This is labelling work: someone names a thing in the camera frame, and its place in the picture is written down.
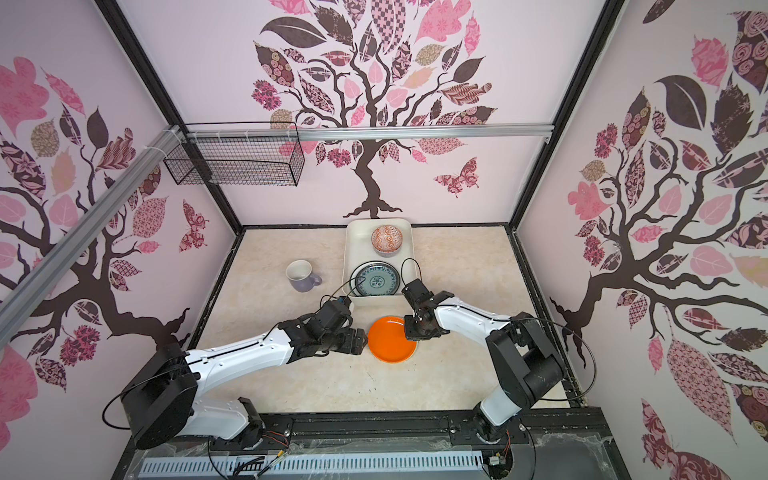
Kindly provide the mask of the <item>orange rimmed plate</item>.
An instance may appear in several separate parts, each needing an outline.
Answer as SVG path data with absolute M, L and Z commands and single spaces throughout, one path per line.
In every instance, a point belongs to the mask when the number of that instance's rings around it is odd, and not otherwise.
M 370 327 L 368 348 L 378 360 L 397 364 L 413 356 L 417 342 L 406 338 L 403 318 L 387 316 L 376 320 Z

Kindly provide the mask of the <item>white plastic bin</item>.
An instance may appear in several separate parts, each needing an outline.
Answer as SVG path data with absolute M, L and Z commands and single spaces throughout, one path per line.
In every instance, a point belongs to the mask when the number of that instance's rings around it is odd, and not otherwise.
M 402 234 L 401 247 L 390 256 L 381 255 L 373 245 L 373 233 L 381 226 L 396 227 Z M 358 272 L 375 263 L 386 263 L 397 274 L 399 284 L 390 295 L 364 296 L 355 284 Z M 412 225 L 407 220 L 402 218 L 354 220 L 347 226 L 342 292 L 350 296 L 356 306 L 404 306 L 406 301 L 401 290 L 408 281 L 419 277 Z

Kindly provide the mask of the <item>lavender ceramic mug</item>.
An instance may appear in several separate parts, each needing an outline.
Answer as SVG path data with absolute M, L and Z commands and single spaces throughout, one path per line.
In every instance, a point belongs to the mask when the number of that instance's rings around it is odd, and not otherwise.
M 291 286 L 300 293 L 307 293 L 323 283 L 323 279 L 314 272 L 312 264 L 304 259 L 291 262 L 286 267 L 285 275 Z

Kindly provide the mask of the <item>teal floral pattern plate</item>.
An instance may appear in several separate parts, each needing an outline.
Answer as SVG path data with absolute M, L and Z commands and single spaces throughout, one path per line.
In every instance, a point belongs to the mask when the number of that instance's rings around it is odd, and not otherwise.
M 351 278 L 352 292 L 358 297 L 394 295 L 399 285 L 399 272 L 386 262 L 362 265 Z

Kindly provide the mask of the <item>orange patterned bowl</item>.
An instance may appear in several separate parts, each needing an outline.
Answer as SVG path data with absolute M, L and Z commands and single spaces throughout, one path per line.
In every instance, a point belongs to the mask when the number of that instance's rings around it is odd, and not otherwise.
M 391 257 L 397 254 L 403 245 L 403 233 L 394 225 L 381 225 L 371 234 L 373 249 L 383 257 Z

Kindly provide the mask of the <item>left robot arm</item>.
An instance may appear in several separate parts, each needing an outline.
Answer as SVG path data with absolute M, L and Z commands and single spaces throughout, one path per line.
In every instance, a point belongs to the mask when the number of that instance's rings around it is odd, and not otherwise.
M 220 440 L 248 450 L 275 442 L 252 401 L 218 401 L 209 392 L 260 370 L 330 353 L 359 355 L 366 332 L 353 325 L 347 297 L 276 323 L 267 332 L 208 349 L 161 347 L 119 395 L 135 447 L 149 450 L 176 437 Z

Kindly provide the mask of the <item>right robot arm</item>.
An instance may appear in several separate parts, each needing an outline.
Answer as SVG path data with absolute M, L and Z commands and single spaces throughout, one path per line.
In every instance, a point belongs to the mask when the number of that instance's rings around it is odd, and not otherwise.
M 531 409 L 564 379 L 563 357 L 530 314 L 494 314 L 450 292 L 435 294 L 419 279 L 407 283 L 402 294 L 413 310 L 404 317 L 407 340 L 457 333 L 487 348 L 498 386 L 473 408 L 470 424 L 479 439 L 491 443 L 504 437 L 513 417 Z

